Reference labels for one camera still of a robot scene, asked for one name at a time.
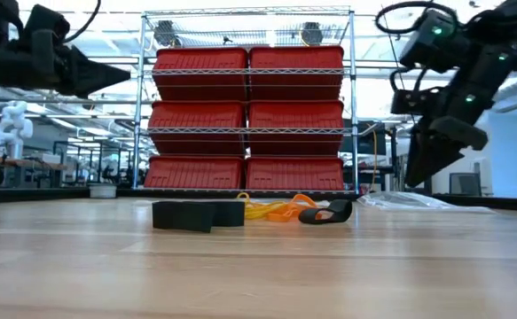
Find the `metal shelf frame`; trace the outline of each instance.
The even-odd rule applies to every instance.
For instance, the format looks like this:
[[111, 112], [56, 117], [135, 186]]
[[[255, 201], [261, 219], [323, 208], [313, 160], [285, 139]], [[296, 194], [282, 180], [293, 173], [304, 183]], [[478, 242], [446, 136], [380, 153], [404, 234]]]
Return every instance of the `metal shelf frame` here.
[[[146, 39], [147, 34], [156, 35], [215, 35], [230, 36], [243, 35], [246, 38], [242, 42], [235, 42], [233, 45], [226, 46], [226, 43], [217, 44], [217, 47], [233, 47], [233, 46], [263, 46], [268, 45], [264, 42], [263, 36], [267, 32], [274, 33], [276, 35], [291, 36], [291, 42], [286, 43], [276, 41], [276, 46], [287, 46], [287, 45], [306, 45], [303, 43], [302, 32], [307, 31], [299, 24], [290, 23], [283, 29], [264, 30], [261, 29], [245, 29], [244, 20], [240, 26], [237, 26], [238, 30], [184, 30], [182, 28], [166, 29], [162, 28], [160, 21], [171, 21], [173, 25], [173, 19], [177, 18], [189, 18], [189, 17], [233, 17], [240, 16], [246, 20], [249, 17], [259, 17], [260, 19], [276, 19], [277, 17], [294, 17], [294, 18], [308, 18], [308, 17], [321, 17], [319, 20], [331, 19], [329, 24], [319, 23], [319, 31], [323, 35], [323, 40], [317, 45], [339, 45], [346, 33], [349, 33], [349, 55], [350, 63], [349, 66], [345, 66], [342, 69], [298, 69], [298, 68], [286, 68], [286, 69], [182, 69], [182, 70], [145, 70], [145, 66], [149, 66], [146, 61], [150, 58], [145, 53], [146, 46], [152, 46], [149, 43], [149, 39]], [[302, 7], [255, 7], [255, 8], [223, 8], [223, 9], [198, 9], [198, 10], [172, 10], [172, 11], [151, 11], [144, 12], [142, 14], [142, 26], [140, 29], [140, 56], [138, 58], [137, 70], [137, 102], [136, 112], [134, 117], [134, 176], [132, 181], [132, 188], [137, 189], [138, 181], [138, 167], [139, 167], [139, 142], [142, 137], [140, 130], [141, 107], [144, 103], [144, 84], [146, 77], [153, 75], [206, 75], [206, 74], [243, 74], [243, 75], [257, 75], [257, 74], [311, 74], [311, 75], [324, 75], [324, 74], [341, 74], [343, 77], [347, 76], [350, 79], [350, 90], [351, 90], [351, 120], [352, 128], [334, 129], [334, 128], [149, 128], [148, 133], [150, 134], [322, 134], [322, 135], [344, 135], [353, 136], [353, 162], [358, 163], [357, 145], [359, 136], [358, 133], [358, 118], [356, 116], [356, 55], [355, 55], [355, 26], [354, 26], [355, 12], [353, 12], [349, 6], [302, 6]], [[199, 45], [187, 45], [188, 47], [198, 47]], [[361, 132], [360, 136], [370, 134], [375, 128], [368, 128]], [[358, 193], [358, 165], [355, 165], [354, 169], [355, 186], [351, 191], [343, 193]]]

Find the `ceiling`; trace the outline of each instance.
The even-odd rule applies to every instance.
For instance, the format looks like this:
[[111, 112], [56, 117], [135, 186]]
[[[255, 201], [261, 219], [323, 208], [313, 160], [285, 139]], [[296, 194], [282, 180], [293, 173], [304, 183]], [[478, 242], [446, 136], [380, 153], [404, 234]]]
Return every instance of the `ceiling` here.
[[[25, 22], [35, 4], [45, 5], [53, 10], [62, 12], [66, 19], [71, 23], [72, 31], [80, 28], [90, 16], [90, 12], [94, 9], [95, 0], [89, 1], [59, 1], [59, 0], [41, 0], [29, 1], [19, 0], [20, 17]], [[383, 6], [395, 3], [396, 1], [351, 1], [351, 0], [332, 0], [331, 5], [351, 5], [356, 12], [355, 17], [355, 53], [357, 62], [357, 73], [359, 79], [356, 81], [356, 105], [357, 115], [365, 119], [386, 119], [391, 116], [389, 113], [390, 99], [392, 97], [392, 89], [389, 87], [389, 73], [393, 67], [394, 56], [402, 50], [406, 43], [406, 38], [399, 40], [390, 39], [387, 35], [382, 34], [375, 26], [373, 15]], [[500, 1], [478, 0], [475, 1], [479, 8], [469, 6], [467, 0], [442, 0], [436, 1], [440, 4], [448, 4], [457, 9], [458, 16], [461, 20], [467, 20], [481, 10], [494, 7]], [[260, 6], [291, 6], [291, 5], [324, 5], [323, 0], [262, 0]], [[126, 61], [122, 62], [118, 67], [129, 70], [133, 74], [133, 79], [129, 82], [123, 82], [112, 87], [102, 89], [93, 94], [91, 99], [97, 100], [98, 108], [93, 112], [88, 111], [80, 105], [65, 105], [64, 112], [77, 114], [122, 114], [133, 115], [135, 112], [134, 105], [102, 105], [102, 100], [128, 100], [134, 101], [137, 96], [137, 81], [135, 79], [136, 66], [134, 65], [136, 58], [141, 50], [145, 51], [147, 57], [155, 57], [156, 51], [161, 48], [156, 41], [153, 40], [153, 32], [149, 30], [146, 33], [146, 43], [141, 48], [141, 12], [153, 10], [177, 10], [177, 9], [195, 9], [200, 2], [174, 2], [174, 1], [153, 1], [153, 0], [105, 0], [102, 3], [100, 13], [90, 24], [88, 30], [77, 38], [73, 45], [76, 45], [88, 57], [102, 60], [104, 62]], [[214, 8], [237, 8], [248, 5], [246, 1], [235, 0], [215, 0], [205, 3]], [[410, 25], [414, 17], [420, 15], [421, 9], [402, 10], [393, 12], [388, 16], [388, 24], [391, 28], [405, 27]], [[347, 16], [344, 17], [325, 17], [322, 15], [313, 16], [316, 22], [319, 22], [320, 29], [324, 30], [324, 43], [341, 44], [345, 49], [345, 59], [350, 59], [349, 54], [349, 32]], [[169, 19], [165, 15], [153, 18], [151, 22]], [[199, 16], [174, 16], [174, 28], [178, 32], [185, 46], [209, 46], [216, 45], [217, 41], [224, 36], [234, 38], [239, 43], [233, 45], [244, 44], [244, 41], [251, 43], [269, 44], [274, 42], [275, 45], [283, 44], [299, 44], [294, 43], [297, 40], [291, 35], [291, 30], [298, 28], [304, 18], [299, 15], [275, 15], [260, 17], [260, 19], [250, 19], [248, 16], [222, 16], [222, 17], [199, 17]], [[246, 30], [247, 33], [236, 33], [235, 31]], [[403, 81], [405, 87], [410, 88], [414, 83], [416, 74], [408, 74]], [[427, 75], [427, 80], [423, 81], [423, 88], [445, 85], [452, 76], [452, 73]], [[27, 95], [35, 94], [34, 92], [18, 91], [18, 94]], [[48, 92], [39, 92], [39, 94], [47, 94]], [[4, 92], [0, 90], [0, 97], [5, 97]], [[344, 81], [341, 95], [345, 100], [345, 105], [350, 105], [351, 89], [349, 80]], [[144, 98], [157, 98], [157, 89], [150, 79], [145, 81]], [[47, 105], [51, 112], [61, 112], [56, 106]], [[142, 115], [151, 114], [151, 106], [143, 105]], [[346, 107], [343, 112], [344, 117], [350, 117], [350, 106]], [[109, 121], [90, 120], [91, 127], [106, 128]], [[143, 127], [146, 127], [147, 121], [143, 121]]]

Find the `transparent plastic sheet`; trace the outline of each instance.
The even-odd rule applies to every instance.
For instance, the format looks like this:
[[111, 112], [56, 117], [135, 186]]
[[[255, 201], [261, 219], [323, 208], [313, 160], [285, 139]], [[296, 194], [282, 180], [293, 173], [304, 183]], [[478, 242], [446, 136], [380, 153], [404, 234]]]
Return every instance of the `transparent plastic sheet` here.
[[383, 191], [366, 194], [359, 198], [357, 203], [380, 210], [441, 210], [453, 212], [495, 213], [487, 207], [455, 206], [439, 199], [401, 191]]

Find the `red crate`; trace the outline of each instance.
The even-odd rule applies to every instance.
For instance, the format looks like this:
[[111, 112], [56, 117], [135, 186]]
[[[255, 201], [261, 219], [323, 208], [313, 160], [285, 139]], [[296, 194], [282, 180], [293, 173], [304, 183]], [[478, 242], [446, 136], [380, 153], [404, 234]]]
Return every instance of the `red crate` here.
[[[332, 101], [252, 101], [250, 128], [343, 128], [343, 104]], [[251, 134], [252, 155], [333, 155], [342, 135]]]
[[[153, 70], [245, 69], [247, 61], [242, 48], [162, 49]], [[247, 100], [243, 74], [155, 74], [153, 80], [165, 100]]]
[[[158, 101], [148, 128], [244, 128], [244, 105], [238, 101]], [[160, 154], [244, 155], [242, 135], [150, 134]]]
[[339, 158], [261, 158], [247, 160], [247, 190], [342, 191]]
[[154, 156], [150, 158], [144, 187], [237, 190], [242, 165], [240, 158]]
[[[341, 46], [258, 47], [250, 51], [250, 68], [343, 68]], [[338, 99], [342, 74], [254, 74], [251, 99]]]

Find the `wire shelving unit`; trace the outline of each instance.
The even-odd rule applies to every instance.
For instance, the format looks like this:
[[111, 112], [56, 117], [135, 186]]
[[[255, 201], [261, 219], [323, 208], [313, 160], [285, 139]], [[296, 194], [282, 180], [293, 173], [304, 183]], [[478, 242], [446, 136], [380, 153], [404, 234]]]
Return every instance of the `wire shelving unit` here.
[[[357, 136], [372, 133], [376, 125], [358, 134], [356, 116], [356, 65], [354, 45], [355, 13], [349, 6], [301, 6], [301, 7], [255, 7], [151, 11], [142, 14], [140, 57], [137, 70], [137, 108], [135, 113], [134, 179], [133, 188], [137, 188], [139, 158], [139, 139], [141, 106], [145, 90], [145, 81], [151, 81], [154, 75], [288, 75], [319, 74], [342, 75], [350, 79], [350, 113], [352, 128], [148, 128], [149, 134], [319, 134], [353, 136], [353, 163], [355, 188], [358, 192], [358, 154]], [[145, 63], [154, 56], [146, 56], [148, 51], [158, 48], [224, 48], [256, 46], [324, 46], [342, 45], [349, 35], [346, 54], [351, 61], [348, 66], [339, 69], [153, 69]]]

